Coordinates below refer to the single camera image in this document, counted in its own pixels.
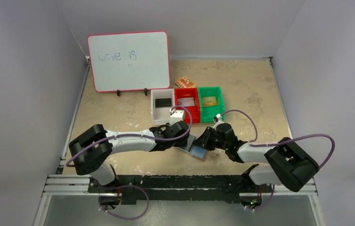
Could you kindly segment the white plastic bin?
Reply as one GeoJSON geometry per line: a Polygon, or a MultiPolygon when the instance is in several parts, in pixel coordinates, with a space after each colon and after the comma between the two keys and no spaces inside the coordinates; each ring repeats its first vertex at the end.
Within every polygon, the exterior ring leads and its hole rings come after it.
{"type": "Polygon", "coordinates": [[[175,105],[174,89],[151,90],[151,120],[154,125],[169,122],[170,108],[175,105]]]}

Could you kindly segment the green plastic bin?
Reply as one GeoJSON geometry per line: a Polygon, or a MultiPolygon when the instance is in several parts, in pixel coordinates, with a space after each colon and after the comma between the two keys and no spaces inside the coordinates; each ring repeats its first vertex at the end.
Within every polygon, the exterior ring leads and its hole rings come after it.
{"type": "Polygon", "coordinates": [[[199,87],[200,122],[211,123],[217,114],[225,112],[225,104],[220,87],[199,87]]]}

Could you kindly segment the red plastic bin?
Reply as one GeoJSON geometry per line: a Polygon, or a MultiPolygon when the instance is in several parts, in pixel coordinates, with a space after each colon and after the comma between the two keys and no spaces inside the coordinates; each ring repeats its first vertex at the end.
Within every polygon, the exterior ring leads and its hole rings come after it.
{"type": "Polygon", "coordinates": [[[193,123],[200,123],[200,104],[197,88],[174,89],[175,105],[185,107],[191,114],[193,123]]]}

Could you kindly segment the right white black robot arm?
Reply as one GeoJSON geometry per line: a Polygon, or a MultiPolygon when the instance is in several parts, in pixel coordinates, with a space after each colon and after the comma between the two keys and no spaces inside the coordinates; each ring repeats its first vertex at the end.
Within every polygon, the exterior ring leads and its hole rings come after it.
{"type": "Polygon", "coordinates": [[[320,170],[319,164],[292,139],[284,137],[276,146],[252,146],[239,140],[228,123],[207,127],[194,145],[208,151],[222,149],[230,160],[253,163],[244,173],[251,185],[284,185],[298,192],[320,170]]]}

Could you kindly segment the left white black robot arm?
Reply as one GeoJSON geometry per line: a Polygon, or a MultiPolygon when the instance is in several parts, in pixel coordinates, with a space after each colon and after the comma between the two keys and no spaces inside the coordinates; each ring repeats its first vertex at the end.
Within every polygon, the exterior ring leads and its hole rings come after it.
{"type": "Polygon", "coordinates": [[[89,175],[98,184],[108,186],[117,179],[114,168],[105,162],[109,155],[185,147],[190,128],[184,121],[178,121],[128,133],[105,130],[102,124],[96,124],[69,143],[71,158],[65,165],[74,167],[77,175],[89,175]]]}

